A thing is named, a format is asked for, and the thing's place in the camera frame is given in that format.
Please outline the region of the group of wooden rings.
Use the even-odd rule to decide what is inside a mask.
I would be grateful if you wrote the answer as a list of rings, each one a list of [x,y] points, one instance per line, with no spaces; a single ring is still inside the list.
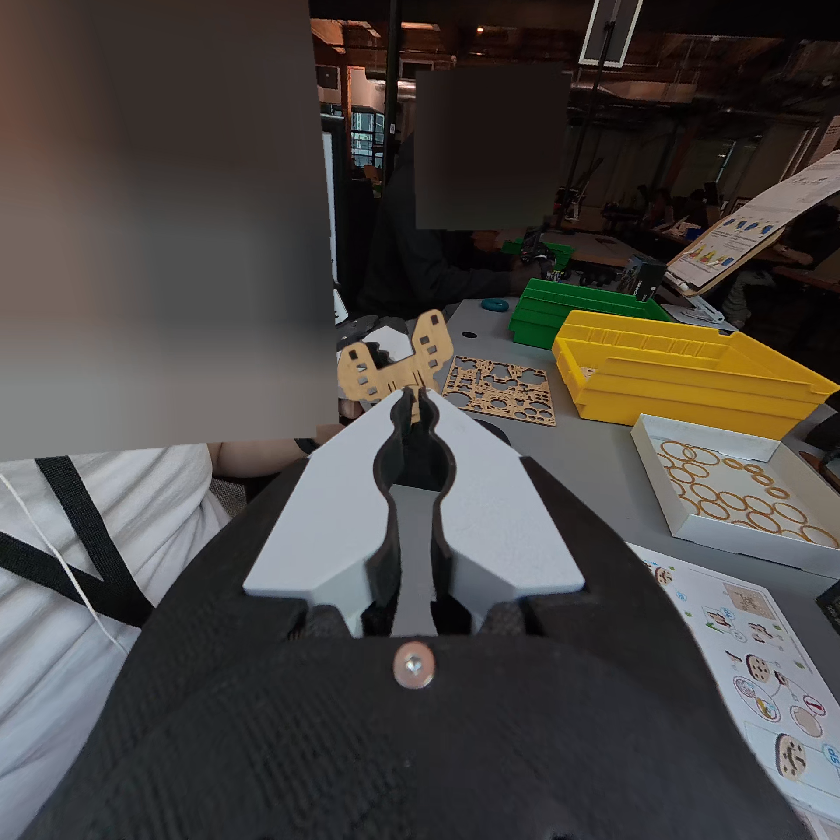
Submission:
[[[668,437],[651,444],[674,536],[802,568],[838,558],[838,497],[787,447],[759,460]]]

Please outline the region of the plywood model frame part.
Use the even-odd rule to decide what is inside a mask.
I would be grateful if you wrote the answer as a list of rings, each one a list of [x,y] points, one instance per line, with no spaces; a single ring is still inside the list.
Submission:
[[[421,314],[408,337],[408,357],[385,368],[376,368],[362,341],[344,347],[337,359],[339,414],[355,419],[366,407],[380,403],[394,392],[413,391],[412,424],[420,419],[418,393],[424,388],[440,392],[435,375],[453,356],[444,314],[431,310]]]

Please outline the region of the white metal clipboard stand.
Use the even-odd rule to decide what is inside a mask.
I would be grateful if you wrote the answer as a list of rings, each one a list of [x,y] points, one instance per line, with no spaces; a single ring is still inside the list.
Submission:
[[[684,297],[688,306],[680,308],[679,319],[685,323],[695,323],[700,326],[714,327],[719,329],[726,323],[725,316],[716,308],[712,307],[703,297]]]

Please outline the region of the black model kit box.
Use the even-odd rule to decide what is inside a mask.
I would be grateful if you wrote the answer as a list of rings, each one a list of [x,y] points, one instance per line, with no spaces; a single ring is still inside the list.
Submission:
[[[637,301],[650,300],[662,284],[668,265],[658,259],[634,254],[627,261],[617,291]]]

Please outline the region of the white cardboard tray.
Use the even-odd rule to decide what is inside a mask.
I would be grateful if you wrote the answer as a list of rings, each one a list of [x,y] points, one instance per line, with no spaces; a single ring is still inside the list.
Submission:
[[[782,442],[647,414],[631,435],[674,537],[838,580],[838,494]]]

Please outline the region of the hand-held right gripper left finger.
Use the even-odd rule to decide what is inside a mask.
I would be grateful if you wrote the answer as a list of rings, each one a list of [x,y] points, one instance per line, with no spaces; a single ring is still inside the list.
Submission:
[[[416,400],[375,405],[307,460],[243,583],[247,595],[333,606],[354,637],[389,636],[401,588],[396,504]]]

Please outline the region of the person's left forearm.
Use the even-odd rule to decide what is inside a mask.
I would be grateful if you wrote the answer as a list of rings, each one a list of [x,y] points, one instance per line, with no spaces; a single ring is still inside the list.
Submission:
[[[319,425],[314,439],[325,445],[343,430],[339,423]],[[212,443],[206,445],[213,475],[221,479],[245,480],[280,473],[306,458],[294,438],[251,442]]]

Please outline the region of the yellow plastic bin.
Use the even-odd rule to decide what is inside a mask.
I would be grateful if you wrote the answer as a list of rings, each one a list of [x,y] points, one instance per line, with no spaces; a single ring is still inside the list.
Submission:
[[[563,322],[552,354],[570,392],[584,388],[582,369],[663,382],[681,382],[683,371],[747,370],[733,337],[715,329],[584,310]]]
[[[557,338],[553,354],[578,414],[633,426],[642,415],[781,440],[838,384],[749,337],[695,355]]]

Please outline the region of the plywood sheet with cutouts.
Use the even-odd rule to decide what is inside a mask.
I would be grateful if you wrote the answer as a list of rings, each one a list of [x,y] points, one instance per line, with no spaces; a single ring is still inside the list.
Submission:
[[[469,413],[556,426],[550,383],[541,369],[457,355],[442,396]]]

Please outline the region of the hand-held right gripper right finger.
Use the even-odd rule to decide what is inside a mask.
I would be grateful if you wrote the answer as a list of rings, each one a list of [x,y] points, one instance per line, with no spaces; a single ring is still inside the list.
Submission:
[[[520,454],[435,392],[420,391],[418,409],[439,486],[430,549],[437,633],[474,633],[498,604],[581,592],[583,573]]]

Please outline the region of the printed assembly instruction sheet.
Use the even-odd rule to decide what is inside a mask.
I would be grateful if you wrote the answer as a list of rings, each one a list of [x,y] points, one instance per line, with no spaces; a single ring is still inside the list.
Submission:
[[[837,837],[838,703],[770,593],[629,547],[691,631],[756,760],[795,808]]]

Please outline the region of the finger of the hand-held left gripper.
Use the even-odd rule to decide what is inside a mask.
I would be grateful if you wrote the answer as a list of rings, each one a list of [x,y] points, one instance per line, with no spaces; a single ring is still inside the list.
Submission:
[[[371,353],[376,368],[385,368],[408,357],[408,336],[392,327],[369,332],[362,343]]]

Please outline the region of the white framed hanging panel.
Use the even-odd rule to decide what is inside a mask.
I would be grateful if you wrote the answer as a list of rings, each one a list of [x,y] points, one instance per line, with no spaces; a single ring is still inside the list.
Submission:
[[[643,4],[643,1],[595,1],[578,64],[622,69]]]

